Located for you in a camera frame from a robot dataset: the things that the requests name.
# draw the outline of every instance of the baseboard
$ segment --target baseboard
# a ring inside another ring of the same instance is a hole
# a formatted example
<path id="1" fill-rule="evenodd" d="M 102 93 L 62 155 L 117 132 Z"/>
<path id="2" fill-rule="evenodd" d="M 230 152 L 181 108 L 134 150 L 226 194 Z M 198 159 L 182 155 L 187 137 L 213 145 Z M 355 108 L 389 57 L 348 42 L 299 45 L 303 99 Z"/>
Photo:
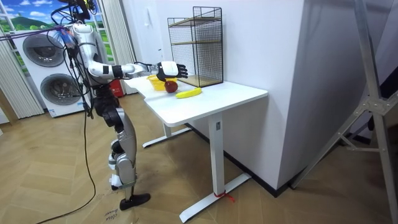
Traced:
<path id="1" fill-rule="evenodd" d="M 199 130 L 194 128 L 191 124 L 185 123 L 185 125 L 188 128 L 191 128 L 194 133 L 199 135 L 203 140 L 205 140 L 207 143 L 210 143 L 210 140 L 207 136 L 202 134 Z M 243 172 L 248 173 L 254 181 L 256 181 L 262 188 L 264 188 L 266 191 L 268 191 L 272 196 L 275 198 L 278 197 L 281 193 L 283 193 L 287 188 L 288 188 L 288 183 L 284 184 L 283 186 L 279 187 L 278 189 L 274 189 L 271 187 L 267 182 L 265 182 L 263 179 L 261 179 L 258 175 L 256 175 L 253 171 L 251 171 L 249 168 L 247 168 L 245 165 L 240 163 L 238 160 L 236 160 L 233 156 L 228 154 L 226 151 L 224 151 L 224 156 L 227 158 L 229 161 L 231 161 L 233 164 L 235 164 L 237 167 L 239 167 Z"/>

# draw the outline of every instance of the curtain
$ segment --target curtain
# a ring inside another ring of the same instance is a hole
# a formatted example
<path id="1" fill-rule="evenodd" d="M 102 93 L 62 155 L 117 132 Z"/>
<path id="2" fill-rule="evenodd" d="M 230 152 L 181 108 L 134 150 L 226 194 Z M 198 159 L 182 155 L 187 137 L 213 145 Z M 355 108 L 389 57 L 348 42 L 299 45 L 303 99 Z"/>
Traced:
<path id="1" fill-rule="evenodd" d="M 44 113 L 6 41 L 0 41 L 0 64 L 0 89 L 18 118 Z"/>
<path id="2" fill-rule="evenodd" d="M 101 0 L 101 7 L 103 9 L 103 20 L 106 23 L 105 28 L 108 36 L 110 36 L 111 44 L 113 45 L 114 61 L 118 65 L 127 63 L 134 63 L 136 57 L 127 26 L 126 17 L 122 9 L 120 0 Z M 131 88 L 121 82 L 123 92 L 126 94 L 137 93 L 135 88 Z"/>

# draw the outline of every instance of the desk leg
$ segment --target desk leg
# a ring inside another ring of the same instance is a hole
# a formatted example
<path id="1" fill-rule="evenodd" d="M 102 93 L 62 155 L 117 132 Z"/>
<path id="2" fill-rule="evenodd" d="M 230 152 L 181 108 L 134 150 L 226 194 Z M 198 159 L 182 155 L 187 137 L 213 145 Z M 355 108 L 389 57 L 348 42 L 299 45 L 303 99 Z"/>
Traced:
<path id="1" fill-rule="evenodd" d="M 154 140 L 151 140 L 149 142 L 145 142 L 142 146 L 144 148 L 145 147 L 149 147 L 149 146 L 151 146 L 153 144 L 157 144 L 157 143 L 160 143 L 162 141 L 165 141 L 165 140 L 167 140 L 167 139 L 169 139 L 171 137 L 177 136 L 177 135 L 185 133 L 187 131 L 191 131 L 191 129 L 190 128 L 184 128 L 184 129 L 181 129 L 179 131 L 176 131 L 176 132 L 172 133 L 172 130 L 166 124 L 163 124 L 163 131 L 164 131 L 164 136 L 162 136 L 160 138 L 157 138 L 157 139 L 154 139 Z"/>
<path id="2" fill-rule="evenodd" d="M 251 178 L 249 174 L 243 173 L 228 184 L 224 182 L 223 117 L 221 112 L 209 116 L 209 134 L 213 193 L 184 210 L 180 214 L 183 223 L 221 198 L 216 195 L 228 193 Z"/>

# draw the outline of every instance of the metal wire rack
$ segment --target metal wire rack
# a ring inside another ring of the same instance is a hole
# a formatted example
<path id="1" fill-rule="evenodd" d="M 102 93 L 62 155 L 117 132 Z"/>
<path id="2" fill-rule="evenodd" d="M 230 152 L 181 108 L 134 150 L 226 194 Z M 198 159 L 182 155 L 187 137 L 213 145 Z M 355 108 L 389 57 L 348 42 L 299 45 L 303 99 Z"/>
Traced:
<path id="1" fill-rule="evenodd" d="M 223 82 L 223 23 L 220 7 L 193 7 L 191 18 L 168 18 L 173 61 L 184 64 L 182 82 L 206 87 Z"/>

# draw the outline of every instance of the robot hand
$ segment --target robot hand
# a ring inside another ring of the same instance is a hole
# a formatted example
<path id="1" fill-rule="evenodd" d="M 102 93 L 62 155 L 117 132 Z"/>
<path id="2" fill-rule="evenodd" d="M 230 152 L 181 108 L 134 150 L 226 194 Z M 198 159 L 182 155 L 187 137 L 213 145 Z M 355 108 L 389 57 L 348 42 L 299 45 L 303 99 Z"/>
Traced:
<path id="1" fill-rule="evenodd" d="M 166 78 L 188 78 L 188 70 L 185 65 L 175 62 L 159 62 L 157 67 L 158 72 L 156 76 L 163 82 L 166 82 Z"/>

